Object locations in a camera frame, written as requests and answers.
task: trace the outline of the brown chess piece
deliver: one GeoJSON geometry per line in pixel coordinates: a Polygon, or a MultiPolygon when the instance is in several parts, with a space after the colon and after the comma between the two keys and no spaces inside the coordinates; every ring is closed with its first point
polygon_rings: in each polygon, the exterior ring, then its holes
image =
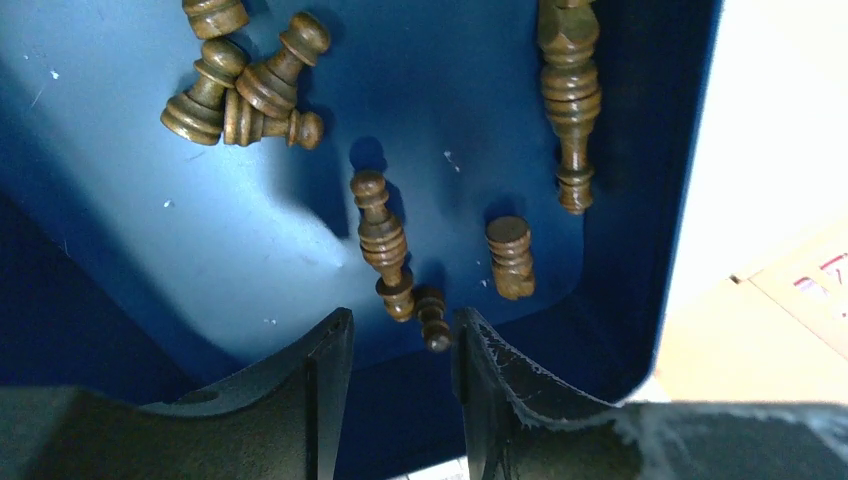
{"type": "Polygon", "coordinates": [[[312,112],[292,110],[286,119],[271,118],[253,108],[234,88],[224,101],[224,143],[246,147],[262,137],[285,137],[288,146],[312,150],[321,143],[324,122],[312,112]]]}
{"type": "Polygon", "coordinates": [[[183,0],[183,11],[201,40],[233,33],[250,21],[241,0],[183,0]]]}
{"type": "Polygon", "coordinates": [[[201,145],[215,145],[224,128],[224,93],[247,65],[247,55],[223,38],[203,42],[201,58],[194,62],[200,72],[194,86],[165,105],[159,118],[177,135],[201,145]]]}
{"type": "Polygon", "coordinates": [[[592,205],[590,183],[595,170],[586,150],[601,112],[598,70],[592,62],[600,29],[591,1],[539,2],[538,40],[547,62],[542,69],[542,96],[562,145],[559,202],[575,215],[592,205]]]}
{"type": "Polygon", "coordinates": [[[276,55],[245,69],[236,81],[242,97],[265,115],[286,118],[297,103],[297,76],[304,65],[314,67],[318,55],[330,48],[330,34],[312,15],[300,12],[280,34],[283,47],[276,55]]]}
{"type": "Polygon", "coordinates": [[[412,272],[403,269],[408,252],[403,226],[386,208],[386,179],[380,172],[364,170],[354,175],[350,189],[363,213],[359,223],[362,257],[380,274],[376,289],[386,311],[396,321],[405,322],[412,318],[415,307],[414,280],[412,272]]]}
{"type": "Polygon", "coordinates": [[[421,337],[427,350],[442,353],[450,348],[453,336],[445,322],[445,297],[441,290],[433,287],[418,287],[415,297],[415,316],[421,322],[421,337]]]}
{"type": "Polygon", "coordinates": [[[521,217],[506,216],[486,226],[492,252],[492,273],[500,296],[518,300],[533,295],[536,275],[530,254],[530,226],[521,217]]]}

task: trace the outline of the scratch mark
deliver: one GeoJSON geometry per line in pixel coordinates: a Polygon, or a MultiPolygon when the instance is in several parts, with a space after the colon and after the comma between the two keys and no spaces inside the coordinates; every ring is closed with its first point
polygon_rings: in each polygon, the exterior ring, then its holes
{"type": "Polygon", "coordinates": [[[188,162],[190,162],[190,161],[192,161],[192,160],[197,160],[198,158],[200,158],[200,157],[202,157],[202,156],[204,156],[204,155],[206,155],[206,150],[204,150],[204,151],[202,151],[202,152],[198,153],[197,155],[194,155],[194,156],[191,156],[191,157],[186,158],[186,159],[185,159],[185,162],[186,162],[186,163],[188,163],[188,162]]]}
{"type": "Polygon", "coordinates": [[[42,85],[42,86],[41,86],[41,90],[39,90],[39,91],[38,91],[38,93],[36,93],[36,94],[35,94],[35,98],[33,98],[33,99],[32,99],[32,103],[30,103],[30,104],[29,104],[29,109],[30,109],[30,110],[32,110],[32,107],[34,107],[34,106],[35,106],[35,104],[36,104],[36,103],[38,103],[38,99],[39,99],[39,98],[41,98],[41,94],[42,94],[42,93],[44,93],[44,89],[45,89],[45,88],[47,88],[47,84],[46,84],[46,83],[45,83],[44,85],[42,85]]]}

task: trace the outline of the white speck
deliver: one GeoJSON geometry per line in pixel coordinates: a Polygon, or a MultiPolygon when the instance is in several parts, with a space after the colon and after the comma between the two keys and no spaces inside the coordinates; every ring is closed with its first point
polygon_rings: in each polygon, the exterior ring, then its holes
{"type": "Polygon", "coordinates": [[[448,163],[450,163],[451,166],[453,166],[453,169],[456,170],[456,173],[459,173],[460,172],[459,165],[454,163],[454,161],[451,159],[451,151],[445,150],[445,152],[442,155],[444,155],[445,158],[447,159],[448,163]]]}

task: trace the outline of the blue plastic tray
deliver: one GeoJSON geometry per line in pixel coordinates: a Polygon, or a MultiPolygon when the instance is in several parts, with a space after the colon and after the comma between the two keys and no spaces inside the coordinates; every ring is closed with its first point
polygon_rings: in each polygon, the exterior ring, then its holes
{"type": "MultiPolygon", "coordinates": [[[[315,151],[282,139],[203,147],[159,123],[165,101],[196,78],[200,41],[178,2],[0,3],[0,188],[156,345],[121,358],[102,332],[125,320],[86,330],[83,318],[74,328],[94,345],[90,361],[51,370],[45,360],[30,375],[7,360],[4,371],[18,374],[6,383],[82,383],[146,401],[172,394],[173,382],[127,385],[124,366],[165,359],[176,373],[162,378],[193,388],[346,306],[357,336],[337,476],[388,477],[461,454],[448,356],[424,352],[416,324],[390,320],[361,258],[347,186],[360,168],[384,171],[409,266],[417,282],[444,289],[449,307],[477,308],[507,341],[600,398],[640,383],[660,328],[718,1],[596,2],[604,103],[585,217],[556,198],[534,2],[245,4],[251,23],[231,37],[254,59],[280,47],[299,10],[330,29],[329,52],[299,85],[299,108],[327,125],[315,151]],[[533,229],[538,286],[518,302],[497,295],[483,235],[487,219],[507,213],[533,229]],[[98,352],[114,368],[101,362],[86,375],[98,352]]],[[[45,345],[21,340],[7,351],[45,345]]],[[[42,358],[59,362],[57,348],[42,358]]]]}

